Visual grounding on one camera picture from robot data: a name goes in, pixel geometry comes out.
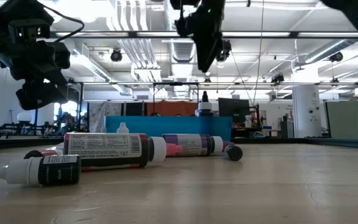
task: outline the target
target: white bottle cap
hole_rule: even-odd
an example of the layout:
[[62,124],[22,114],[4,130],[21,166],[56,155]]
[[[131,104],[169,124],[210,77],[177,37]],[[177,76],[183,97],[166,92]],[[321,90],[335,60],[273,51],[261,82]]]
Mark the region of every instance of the white bottle cap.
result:
[[117,133],[129,133],[129,129],[127,128],[127,124],[125,122],[121,122],[119,128],[117,129]]
[[214,150],[214,154],[215,153],[222,153],[223,150],[223,140],[220,136],[212,136],[212,138],[214,139],[215,142],[215,150]]
[[153,141],[154,145],[154,156],[149,163],[163,162],[167,156],[167,143],[163,137],[149,137]]
[[38,169],[41,157],[9,161],[9,164],[0,168],[0,179],[8,184],[38,184]]

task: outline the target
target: black paint bottle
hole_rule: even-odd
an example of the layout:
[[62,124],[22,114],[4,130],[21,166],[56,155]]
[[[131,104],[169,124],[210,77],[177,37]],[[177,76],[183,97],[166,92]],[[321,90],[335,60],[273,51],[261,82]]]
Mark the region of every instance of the black paint bottle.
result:
[[8,184],[76,184],[81,175],[79,155],[31,157],[10,161],[0,169],[0,179]]

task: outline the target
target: ceiling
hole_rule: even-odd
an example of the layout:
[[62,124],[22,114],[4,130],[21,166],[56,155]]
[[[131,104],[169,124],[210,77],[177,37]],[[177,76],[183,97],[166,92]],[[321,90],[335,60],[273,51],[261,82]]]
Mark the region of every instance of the ceiling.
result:
[[[117,2],[117,8],[111,7],[108,0],[76,0],[76,4],[72,4],[71,0],[60,0],[58,3],[52,1],[40,1],[61,13],[82,19],[89,20],[85,24],[88,31],[110,31],[106,25],[106,18],[117,12],[117,18],[121,19],[121,7],[126,3],[126,21],[129,30],[134,30],[131,26],[131,5],[130,1]],[[137,16],[137,26],[140,28],[141,23],[141,4],[138,0],[134,0],[135,11]],[[164,8],[164,2],[145,2],[145,23],[149,30],[170,30],[167,18],[174,17]],[[52,30],[56,32],[69,32],[77,29],[78,24],[67,20],[60,20],[54,23]],[[222,24],[223,31],[303,31],[303,32],[355,32],[355,28],[344,17],[344,15],[336,10],[329,9],[316,0],[266,0],[264,4],[261,0],[252,0],[251,7],[246,7],[245,1],[227,0],[224,10],[224,20]],[[285,76],[285,80],[290,82],[292,69],[291,62],[284,60],[295,60],[299,55],[307,55],[320,47],[332,42],[330,39],[265,39],[258,37],[254,39],[229,39],[232,45],[232,54],[225,61],[223,68],[218,68],[213,63],[209,69],[212,82],[241,82],[241,77],[245,82],[266,82],[270,81],[272,75],[269,73],[277,65],[283,63],[279,68]],[[75,38],[68,39],[67,43],[74,46],[75,49],[81,51],[81,46],[85,45],[89,48],[89,58],[101,67],[114,81],[118,82],[144,82],[141,77],[135,80],[131,75],[132,62],[125,52],[122,41],[118,39],[89,39]],[[150,39],[152,52],[156,59],[156,63],[160,67],[160,76],[162,80],[174,80],[178,78],[172,71],[173,63],[177,63],[172,58],[171,39]],[[112,62],[110,54],[113,49],[121,49],[122,61]],[[342,62],[322,61],[316,65],[319,67],[319,79],[321,81],[330,81],[334,77],[343,77],[343,74],[358,71],[358,43],[347,47],[341,52],[344,55]],[[192,60],[182,67],[185,80],[188,82],[203,82],[207,77],[197,69],[196,60]],[[74,78],[78,82],[101,82],[98,76],[91,72],[81,62],[72,61],[71,68],[63,72],[64,76]],[[344,82],[357,82],[358,73],[343,78]],[[241,89],[244,86],[219,86],[219,88]],[[105,86],[93,86],[92,90],[105,90]],[[341,88],[341,93],[350,92],[353,86]]]

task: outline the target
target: wooden table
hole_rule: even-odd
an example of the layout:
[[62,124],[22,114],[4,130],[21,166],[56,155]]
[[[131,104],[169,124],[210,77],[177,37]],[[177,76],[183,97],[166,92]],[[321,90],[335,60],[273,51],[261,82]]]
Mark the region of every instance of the wooden table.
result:
[[[0,150],[0,166],[35,148]],[[0,223],[358,223],[358,149],[243,145],[244,157],[169,158],[87,172],[78,185],[0,180]]]

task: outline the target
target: cable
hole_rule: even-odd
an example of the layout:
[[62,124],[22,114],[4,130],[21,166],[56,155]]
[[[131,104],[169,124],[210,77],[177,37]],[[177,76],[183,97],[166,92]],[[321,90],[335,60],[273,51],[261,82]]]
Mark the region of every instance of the cable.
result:
[[51,11],[54,12],[55,14],[57,14],[57,15],[59,15],[59,16],[62,16],[63,18],[65,18],[65,19],[67,19],[67,20],[69,20],[69,21],[73,21],[73,22],[77,22],[77,23],[81,24],[81,27],[80,27],[80,28],[78,28],[77,30],[74,30],[73,32],[71,32],[71,33],[69,33],[69,34],[67,34],[67,35],[65,35],[65,36],[63,36],[63,37],[58,38],[58,39],[55,40],[54,42],[60,42],[60,41],[62,41],[62,40],[64,40],[64,39],[67,39],[67,38],[69,38],[69,37],[71,37],[71,36],[73,36],[73,35],[75,35],[75,34],[81,32],[81,30],[83,30],[83,29],[85,28],[85,24],[84,24],[83,21],[81,21],[81,20],[79,20],[79,19],[74,19],[74,18],[65,16],[65,15],[63,15],[62,13],[60,13],[60,12],[58,12],[58,11],[56,11],[56,10],[54,10],[54,9],[52,9],[52,8],[50,8],[50,7],[48,7],[48,6],[45,6],[45,5],[43,5],[43,6],[44,6],[44,8],[51,10]]
[[249,96],[249,93],[248,93],[248,90],[247,90],[246,84],[244,83],[244,81],[243,81],[243,79],[242,79],[242,75],[241,75],[241,73],[240,73],[239,67],[237,66],[236,58],[234,57],[234,54],[233,54],[233,51],[232,51],[232,50],[231,50],[231,54],[232,54],[232,56],[233,56],[234,64],[236,65],[237,72],[238,72],[238,73],[239,73],[239,75],[240,75],[241,82],[242,82],[242,84],[243,84],[243,86],[244,86],[244,89],[245,89],[245,90],[246,90],[246,92],[247,92],[248,99],[251,101],[252,106],[255,106],[255,105],[254,105],[254,103],[252,102],[251,97]]
[[259,73],[260,73],[260,58],[262,56],[262,39],[263,39],[263,33],[264,33],[264,15],[265,15],[265,0],[262,1],[262,21],[260,25],[260,44],[259,44],[259,59],[258,59],[258,75],[256,77],[256,85],[255,85],[255,92],[254,92],[254,102],[252,103],[252,106],[255,105],[255,97],[256,97],[256,91],[258,89],[258,81],[259,81]]

